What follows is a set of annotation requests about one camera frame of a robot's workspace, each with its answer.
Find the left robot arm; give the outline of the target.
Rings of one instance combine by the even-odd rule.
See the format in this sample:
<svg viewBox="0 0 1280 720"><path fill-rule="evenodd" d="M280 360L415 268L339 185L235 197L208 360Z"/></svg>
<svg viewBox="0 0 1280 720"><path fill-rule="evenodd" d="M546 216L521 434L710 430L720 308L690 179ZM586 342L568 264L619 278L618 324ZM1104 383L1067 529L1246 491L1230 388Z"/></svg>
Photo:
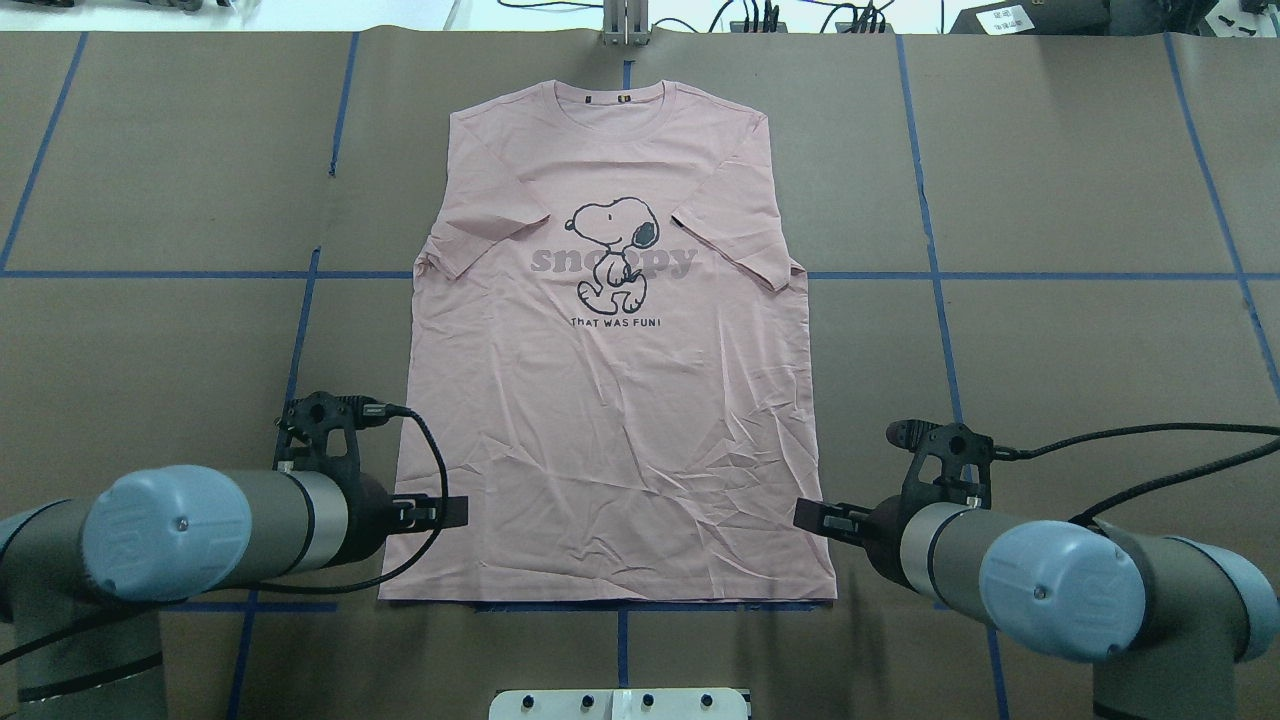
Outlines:
<svg viewBox="0 0 1280 720"><path fill-rule="evenodd" d="M3 521L18 719L168 717L160 612L211 591L370 557L463 527L463 496L389 495L315 470L133 471Z"/></svg>

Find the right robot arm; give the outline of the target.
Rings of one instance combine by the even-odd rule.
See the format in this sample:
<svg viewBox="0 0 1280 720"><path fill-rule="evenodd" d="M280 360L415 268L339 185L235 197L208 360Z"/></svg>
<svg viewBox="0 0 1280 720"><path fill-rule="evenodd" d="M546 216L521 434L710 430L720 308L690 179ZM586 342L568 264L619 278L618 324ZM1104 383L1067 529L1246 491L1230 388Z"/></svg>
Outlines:
<svg viewBox="0 0 1280 720"><path fill-rule="evenodd" d="M1089 665L1096 719L1234 719L1236 666L1277 641L1276 591L1230 550L946 502L899 525L899 507L800 498L794 524L1030 651Z"/></svg>

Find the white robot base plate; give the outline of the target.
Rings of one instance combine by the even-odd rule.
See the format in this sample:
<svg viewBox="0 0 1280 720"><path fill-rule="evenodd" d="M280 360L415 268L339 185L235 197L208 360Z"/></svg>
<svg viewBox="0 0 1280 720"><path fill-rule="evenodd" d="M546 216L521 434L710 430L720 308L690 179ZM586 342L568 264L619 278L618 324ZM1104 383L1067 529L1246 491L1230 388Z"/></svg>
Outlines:
<svg viewBox="0 0 1280 720"><path fill-rule="evenodd" d="M751 719L748 691L728 687L502 691L489 719Z"/></svg>

